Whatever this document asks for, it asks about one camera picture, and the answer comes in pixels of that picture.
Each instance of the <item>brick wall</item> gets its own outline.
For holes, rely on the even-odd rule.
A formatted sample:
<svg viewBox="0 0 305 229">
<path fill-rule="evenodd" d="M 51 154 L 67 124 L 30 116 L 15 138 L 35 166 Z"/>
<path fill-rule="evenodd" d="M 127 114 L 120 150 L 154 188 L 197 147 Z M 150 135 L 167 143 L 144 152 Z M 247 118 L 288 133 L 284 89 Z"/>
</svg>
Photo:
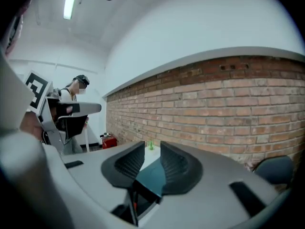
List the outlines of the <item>brick wall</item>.
<svg viewBox="0 0 305 229">
<path fill-rule="evenodd" d="M 150 139 L 221 153 L 241 163 L 289 155 L 305 133 L 305 67 L 272 57 L 196 62 L 107 98 L 107 132 L 119 144 Z"/>
</svg>

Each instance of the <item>green object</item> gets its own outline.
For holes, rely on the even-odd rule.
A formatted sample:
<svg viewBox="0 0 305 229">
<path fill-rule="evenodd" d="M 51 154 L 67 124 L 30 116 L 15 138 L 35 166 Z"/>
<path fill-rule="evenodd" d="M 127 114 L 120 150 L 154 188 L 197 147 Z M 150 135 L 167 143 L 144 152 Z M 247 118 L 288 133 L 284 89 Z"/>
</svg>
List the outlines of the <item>green object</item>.
<svg viewBox="0 0 305 229">
<path fill-rule="evenodd" d="M 149 149 L 149 150 L 154 150 L 154 145 L 153 145 L 153 141 L 152 141 L 152 140 L 150 140 L 150 141 L 148 142 L 148 149 Z"/>
</svg>

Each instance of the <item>white pole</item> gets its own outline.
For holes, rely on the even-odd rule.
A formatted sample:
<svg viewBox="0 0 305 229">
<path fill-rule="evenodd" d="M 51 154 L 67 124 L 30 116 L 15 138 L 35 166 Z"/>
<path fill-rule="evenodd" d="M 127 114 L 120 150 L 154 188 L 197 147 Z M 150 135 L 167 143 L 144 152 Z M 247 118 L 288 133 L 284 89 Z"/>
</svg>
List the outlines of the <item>white pole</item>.
<svg viewBox="0 0 305 229">
<path fill-rule="evenodd" d="M 87 153 L 90 152 L 89 149 L 89 141 L 88 141 L 88 131 L 85 129 L 85 141 L 86 141 L 86 148 L 87 148 Z"/>
</svg>

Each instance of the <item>black cap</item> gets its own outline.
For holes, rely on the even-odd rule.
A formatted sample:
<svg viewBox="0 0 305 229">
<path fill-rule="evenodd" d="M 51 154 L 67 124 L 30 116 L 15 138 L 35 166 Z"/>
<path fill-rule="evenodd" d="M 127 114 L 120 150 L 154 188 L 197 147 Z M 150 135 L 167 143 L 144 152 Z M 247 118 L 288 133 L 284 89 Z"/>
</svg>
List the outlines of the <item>black cap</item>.
<svg viewBox="0 0 305 229">
<path fill-rule="evenodd" d="M 90 84 L 88 77 L 83 74 L 74 77 L 73 80 L 78 80 L 79 82 L 83 83 L 86 87 Z"/>
</svg>

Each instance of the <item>chair backrest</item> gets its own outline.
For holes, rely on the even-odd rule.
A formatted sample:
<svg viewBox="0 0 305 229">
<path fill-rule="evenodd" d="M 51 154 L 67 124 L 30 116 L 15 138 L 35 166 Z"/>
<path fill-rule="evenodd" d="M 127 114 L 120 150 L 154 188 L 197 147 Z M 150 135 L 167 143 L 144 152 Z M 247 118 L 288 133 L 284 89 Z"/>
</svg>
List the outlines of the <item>chair backrest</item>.
<svg viewBox="0 0 305 229">
<path fill-rule="evenodd" d="M 294 170 L 294 164 L 288 156 L 277 156 L 261 161 L 254 173 L 271 184 L 289 185 Z"/>
</svg>

